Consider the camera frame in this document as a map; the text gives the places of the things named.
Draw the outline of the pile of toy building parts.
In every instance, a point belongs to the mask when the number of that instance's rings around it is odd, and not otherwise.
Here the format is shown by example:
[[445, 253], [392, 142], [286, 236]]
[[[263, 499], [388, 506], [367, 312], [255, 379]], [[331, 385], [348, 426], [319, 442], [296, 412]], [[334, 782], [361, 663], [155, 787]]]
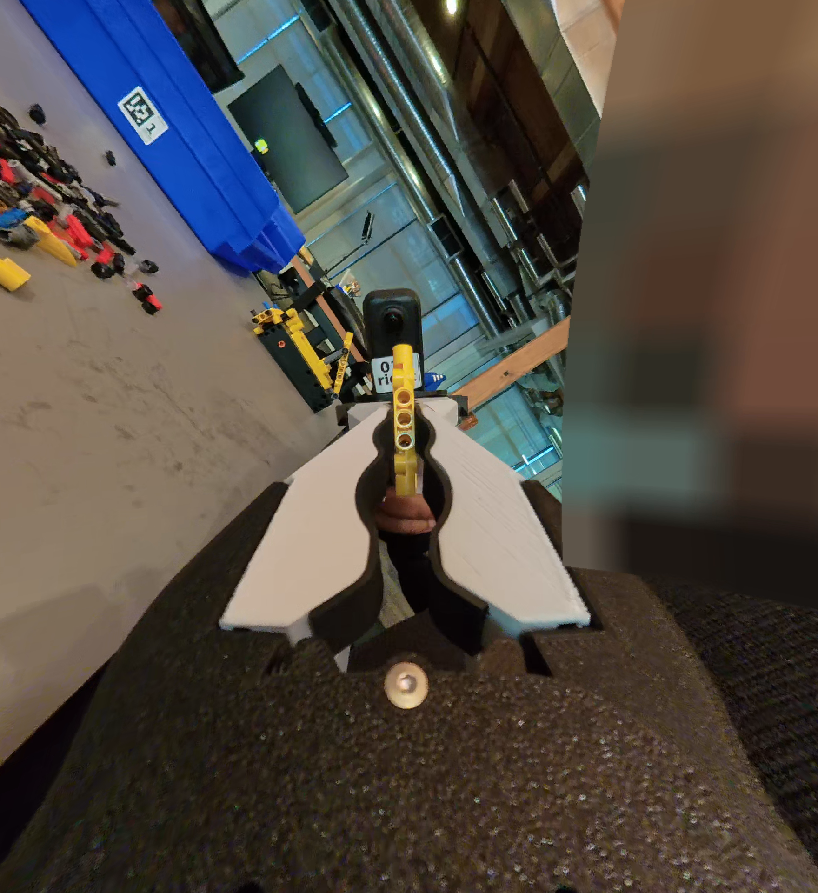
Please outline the pile of toy building parts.
[[31, 275], [6, 249], [41, 251], [68, 267], [85, 264], [98, 279], [121, 277], [129, 287], [135, 248], [113, 213], [118, 201], [85, 183], [41, 132], [0, 105], [0, 287], [23, 288]]

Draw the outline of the person's right hand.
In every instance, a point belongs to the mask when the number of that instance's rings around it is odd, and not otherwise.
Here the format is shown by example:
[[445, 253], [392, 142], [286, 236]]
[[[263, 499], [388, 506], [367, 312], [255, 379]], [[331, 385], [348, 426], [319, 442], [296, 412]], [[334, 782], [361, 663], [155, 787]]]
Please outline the person's right hand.
[[424, 496], [399, 496], [393, 486], [386, 490], [374, 516], [380, 531], [396, 535], [426, 534], [437, 522]]

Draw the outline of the yellow and black toy assembly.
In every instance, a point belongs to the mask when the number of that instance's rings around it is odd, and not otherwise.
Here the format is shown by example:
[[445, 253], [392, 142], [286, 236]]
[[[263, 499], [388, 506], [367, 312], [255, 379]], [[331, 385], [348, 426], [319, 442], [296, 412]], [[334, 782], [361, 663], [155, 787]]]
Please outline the yellow and black toy assembly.
[[253, 313], [252, 322], [254, 336], [314, 413], [331, 406], [341, 396], [350, 364], [352, 331], [344, 334], [339, 348], [321, 355], [317, 346], [327, 340], [327, 334], [321, 327], [307, 334], [293, 308], [283, 310], [267, 305]]

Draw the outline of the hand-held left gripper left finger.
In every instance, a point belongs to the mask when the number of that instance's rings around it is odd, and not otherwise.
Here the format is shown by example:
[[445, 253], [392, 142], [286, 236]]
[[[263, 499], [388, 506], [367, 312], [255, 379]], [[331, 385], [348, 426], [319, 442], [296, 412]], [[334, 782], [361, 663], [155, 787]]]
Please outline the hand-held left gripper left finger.
[[390, 475], [391, 421], [387, 407], [375, 405], [284, 484], [222, 630], [280, 634], [292, 645], [317, 639], [347, 671], [384, 600], [374, 511]]

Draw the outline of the dark wall screen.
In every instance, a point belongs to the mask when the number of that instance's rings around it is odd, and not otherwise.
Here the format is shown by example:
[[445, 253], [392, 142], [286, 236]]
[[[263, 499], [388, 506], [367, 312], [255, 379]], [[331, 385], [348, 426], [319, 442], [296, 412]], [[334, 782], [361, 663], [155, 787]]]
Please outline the dark wall screen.
[[234, 118], [294, 213], [348, 180], [336, 139], [300, 83], [282, 65], [230, 102]]

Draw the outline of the yellow toy beam with holes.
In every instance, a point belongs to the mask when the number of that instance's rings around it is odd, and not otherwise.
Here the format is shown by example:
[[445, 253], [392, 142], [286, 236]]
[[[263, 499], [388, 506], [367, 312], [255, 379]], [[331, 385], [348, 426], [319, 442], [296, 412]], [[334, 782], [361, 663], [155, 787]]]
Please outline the yellow toy beam with holes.
[[415, 390], [412, 345], [395, 345], [392, 349], [392, 429], [393, 485], [397, 497], [419, 494]]

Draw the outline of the person's right forearm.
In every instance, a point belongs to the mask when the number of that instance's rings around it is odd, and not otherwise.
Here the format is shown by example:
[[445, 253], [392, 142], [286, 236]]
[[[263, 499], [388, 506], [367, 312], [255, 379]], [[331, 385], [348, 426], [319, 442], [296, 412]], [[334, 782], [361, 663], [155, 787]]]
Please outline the person's right forearm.
[[403, 534], [383, 531], [388, 556], [396, 570], [403, 597], [415, 613], [436, 608], [441, 587], [429, 559], [430, 533]]

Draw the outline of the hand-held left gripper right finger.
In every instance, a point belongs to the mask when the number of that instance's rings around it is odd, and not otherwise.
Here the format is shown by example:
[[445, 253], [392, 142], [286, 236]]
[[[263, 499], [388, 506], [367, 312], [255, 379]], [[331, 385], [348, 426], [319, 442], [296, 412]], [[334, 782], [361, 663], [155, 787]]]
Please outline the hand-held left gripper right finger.
[[526, 481], [457, 426], [451, 401], [418, 401], [416, 491], [436, 523], [432, 620], [469, 655], [492, 639], [592, 631]]

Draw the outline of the wooden ceiling beam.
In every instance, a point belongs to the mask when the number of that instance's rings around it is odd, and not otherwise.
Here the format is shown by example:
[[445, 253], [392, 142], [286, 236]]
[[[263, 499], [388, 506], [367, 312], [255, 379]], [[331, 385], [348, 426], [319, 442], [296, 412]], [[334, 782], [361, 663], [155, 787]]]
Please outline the wooden ceiling beam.
[[450, 395], [464, 398], [467, 409], [476, 410], [564, 351], [569, 342], [570, 327], [570, 317], [561, 320]]

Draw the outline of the silver ventilation duct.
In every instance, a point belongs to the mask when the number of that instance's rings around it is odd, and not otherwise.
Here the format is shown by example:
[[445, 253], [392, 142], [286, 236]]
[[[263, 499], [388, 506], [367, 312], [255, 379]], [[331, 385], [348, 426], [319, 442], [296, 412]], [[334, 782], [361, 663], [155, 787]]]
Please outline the silver ventilation duct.
[[531, 320], [524, 278], [490, 207], [494, 163], [458, 104], [438, 52], [409, 2], [332, 2], [468, 244], [473, 278], [488, 301], [518, 323]]

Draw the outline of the blue plastic bin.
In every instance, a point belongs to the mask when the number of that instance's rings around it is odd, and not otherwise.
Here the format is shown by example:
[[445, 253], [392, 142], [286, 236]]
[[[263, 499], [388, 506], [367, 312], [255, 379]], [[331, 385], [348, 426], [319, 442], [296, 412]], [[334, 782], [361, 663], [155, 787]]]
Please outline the blue plastic bin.
[[22, 4], [209, 253], [292, 262], [303, 233], [152, 2]]

